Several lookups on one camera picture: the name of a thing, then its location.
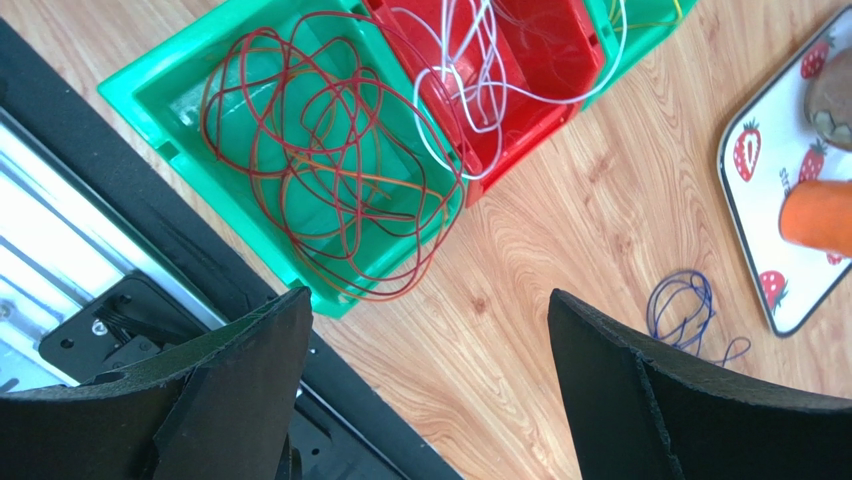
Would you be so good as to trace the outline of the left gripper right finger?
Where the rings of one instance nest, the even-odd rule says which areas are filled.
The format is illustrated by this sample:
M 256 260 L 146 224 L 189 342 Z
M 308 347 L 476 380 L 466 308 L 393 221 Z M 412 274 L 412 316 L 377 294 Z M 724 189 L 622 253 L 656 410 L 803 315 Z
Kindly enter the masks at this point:
M 851 403 L 695 358 L 554 290 L 548 327 L 586 479 L 847 479 Z

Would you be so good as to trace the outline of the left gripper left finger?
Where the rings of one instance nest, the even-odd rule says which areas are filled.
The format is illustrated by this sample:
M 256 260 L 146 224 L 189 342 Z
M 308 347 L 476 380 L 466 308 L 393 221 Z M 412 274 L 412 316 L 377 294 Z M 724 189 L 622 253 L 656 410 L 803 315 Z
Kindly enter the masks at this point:
M 313 314 L 298 288 L 150 359 L 1 398 L 5 479 L 298 479 Z

